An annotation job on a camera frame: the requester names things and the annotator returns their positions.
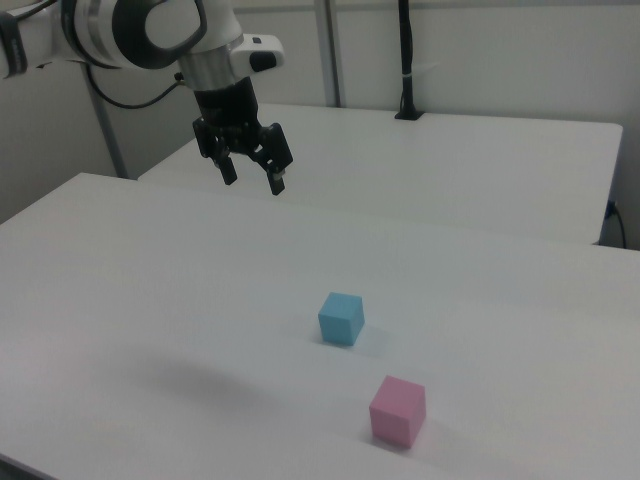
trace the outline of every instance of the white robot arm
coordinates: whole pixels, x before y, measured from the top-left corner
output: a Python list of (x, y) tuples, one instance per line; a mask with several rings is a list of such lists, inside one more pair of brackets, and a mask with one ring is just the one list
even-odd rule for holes
[(242, 33), (230, 0), (47, 0), (0, 12), (0, 76), (55, 60), (100, 68), (160, 69), (178, 62), (202, 117), (194, 130), (227, 185), (231, 152), (267, 173), (274, 195), (292, 162), (282, 128), (262, 127), (250, 76), (284, 63), (280, 41)]

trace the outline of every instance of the white wall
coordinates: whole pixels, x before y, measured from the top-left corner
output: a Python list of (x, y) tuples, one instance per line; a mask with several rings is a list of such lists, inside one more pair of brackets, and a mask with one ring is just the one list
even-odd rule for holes
[(80, 67), (0, 80), (0, 223), (80, 172), (114, 175)]
[[(343, 5), (337, 23), (346, 105), (397, 109), (397, 11)], [(640, 6), (423, 8), (412, 24), (414, 65), (437, 64), (415, 81), (418, 107), (623, 125), (612, 197), (640, 248)]]
[[(277, 70), (253, 77), (260, 103), (325, 105), (325, 88), (313, 2), (307, 0), (288, 11), (280, 1), (245, 0), (237, 17), (247, 33), (276, 35), (287, 55)], [(140, 103), (163, 91), (173, 81), (179, 67), (161, 72), (100, 71), (100, 86), (122, 102)], [(162, 102), (140, 111), (121, 110), (107, 105), (107, 111), (129, 174), (137, 178), (194, 138), (191, 123), (198, 116), (193, 94), (180, 88)]]

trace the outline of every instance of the cube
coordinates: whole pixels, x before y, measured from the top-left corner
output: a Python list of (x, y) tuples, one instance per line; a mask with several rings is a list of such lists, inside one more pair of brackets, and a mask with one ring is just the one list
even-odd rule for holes
[(369, 405), (369, 415), (374, 437), (411, 448), (427, 416), (425, 389), (387, 376)]
[(364, 325), (362, 298), (332, 292), (318, 313), (318, 320), (325, 342), (352, 346)]

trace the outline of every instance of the tabletop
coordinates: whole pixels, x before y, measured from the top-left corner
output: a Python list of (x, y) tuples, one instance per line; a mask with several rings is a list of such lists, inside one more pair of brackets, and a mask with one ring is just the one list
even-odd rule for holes
[[(0, 272), (0, 454), (55, 478), (640, 470), (635, 252), (81, 175), (0, 226)], [(411, 450), (371, 437), (386, 375), (426, 387)]]
[[(600, 239), (622, 128), (612, 124), (262, 105), (294, 163), (278, 200), (555, 241)], [(140, 181), (265, 199), (264, 172), (235, 156), (226, 187), (195, 141)]]

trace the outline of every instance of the black cable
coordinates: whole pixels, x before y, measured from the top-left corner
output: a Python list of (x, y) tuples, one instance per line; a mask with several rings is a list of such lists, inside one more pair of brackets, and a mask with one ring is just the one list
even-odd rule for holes
[(622, 222), (622, 216), (620, 215), (620, 211), (618, 207), (615, 207), (615, 214), (618, 217), (618, 223), (620, 224), (620, 232), (622, 233), (622, 248), (627, 249), (627, 234), (624, 231), (624, 223)]
[(28, 12), (21, 13), (20, 15), (15, 15), (15, 19), (19, 22), (22, 20), (26, 20), (29, 17), (33, 17), (36, 13), (41, 12), (45, 8), (50, 7), (57, 1), (58, 0), (47, 0), (46, 2), (42, 2), (40, 5), (29, 10)]
[(100, 87), (96, 83), (95, 78), (93, 78), (93, 71), (91, 70), (91, 65), (89, 65), (88, 63), (85, 63), (85, 69), (87, 71), (87, 79), (89, 80), (89, 84), (91, 85), (91, 88), (93, 88), (93, 90), (98, 94), (98, 96), (108, 104), (113, 105), (114, 107), (124, 108), (125, 110), (140, 110), (142, 108), (150, 107), (151, 105), (158, 103), (160, 100), (162, 100), (164, 97), (169, 95), (171, 92), (173, 92), (173, 90), (175, 90), (177, 87), (179, 87), (182, 84), (181, 83), (182, 74), (176, 74), (176, 83), (171, 85), (169, 88), (167, 88), (164, 92), (162, 92), (156, 98), (153, 98), (145, 103), (140, 103), (138, 105), (126, 105), (124, 103), (120, 103), (109, 98), (107, 94), (100, 89)]
[(618, 217), (618, 224), (620, 225), (620, 233), (622, 234), (622, 248), (627, 249), (627, 234), (624, 231), (624, 222), (622, 221), (622, 215), (620, 215), (620, 210), (618, 210), (618, 205), (614, 200), (609, 200), (607, 202), (607, 208), (604, 212), (604, 219), (608, 220), (613, 216)]

